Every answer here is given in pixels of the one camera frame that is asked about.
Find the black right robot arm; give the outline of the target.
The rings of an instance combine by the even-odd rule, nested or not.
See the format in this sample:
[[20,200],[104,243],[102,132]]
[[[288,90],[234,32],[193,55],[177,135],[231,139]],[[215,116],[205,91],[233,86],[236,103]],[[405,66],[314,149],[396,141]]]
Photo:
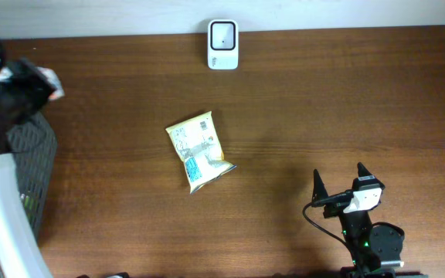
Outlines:
[[357,163],[358,177],[344,192],[329,195],[318,170],[313,172],[313,192],[309,207],[322,207],[326,219],[338,218],[339,238],[313,221],[317,229],[337,239],[352,257],[352,267],[344,267],[342,277],[394,277],[395,268],[402,267],[400,258],[404,231],[387,222],[373,223],[369,212],[381,203],[385,185],[362,163]]

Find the yellow snack bag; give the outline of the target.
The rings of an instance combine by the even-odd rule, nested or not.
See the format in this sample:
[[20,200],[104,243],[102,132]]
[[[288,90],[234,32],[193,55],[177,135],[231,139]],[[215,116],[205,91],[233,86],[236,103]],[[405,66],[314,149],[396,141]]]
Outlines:
[[236,168],[224,157],[211,111],[165,130],[183,163],[190,194]]

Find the orange tissue pack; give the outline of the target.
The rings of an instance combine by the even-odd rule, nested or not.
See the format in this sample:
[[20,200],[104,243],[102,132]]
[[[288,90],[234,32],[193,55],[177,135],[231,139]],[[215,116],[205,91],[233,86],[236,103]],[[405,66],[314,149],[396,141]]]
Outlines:
[[47,78],[47,80],[56,88],[49,96],[48,100],[54,101],[65,95],[62,84],[56,73],[49,68],[39,67],[38,70]]

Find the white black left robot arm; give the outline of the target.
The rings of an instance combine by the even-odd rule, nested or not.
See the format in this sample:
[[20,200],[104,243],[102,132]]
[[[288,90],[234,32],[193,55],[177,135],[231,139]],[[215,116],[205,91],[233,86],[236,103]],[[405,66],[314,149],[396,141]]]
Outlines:
[[0,41],[0,277],[51,275],[19,193],[18,152],[11,146],[8,133],[31,122],[56,90],[27,59],[9,61]]

